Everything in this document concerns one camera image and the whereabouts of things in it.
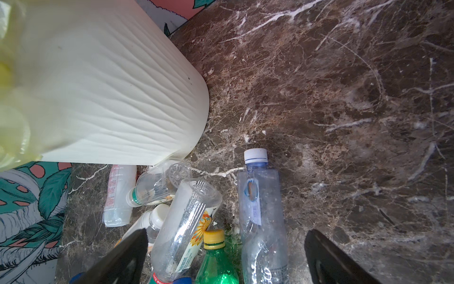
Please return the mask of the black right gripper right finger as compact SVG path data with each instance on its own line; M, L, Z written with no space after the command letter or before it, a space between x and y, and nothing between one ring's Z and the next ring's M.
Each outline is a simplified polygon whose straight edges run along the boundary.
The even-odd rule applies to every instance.
M380 283L318 230L308 231L305 253L314 284Z

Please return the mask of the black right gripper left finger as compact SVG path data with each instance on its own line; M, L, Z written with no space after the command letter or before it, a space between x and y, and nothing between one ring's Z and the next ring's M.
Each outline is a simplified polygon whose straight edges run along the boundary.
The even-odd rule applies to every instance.
M148 249L145 229L133 232L72 284L139 284Z

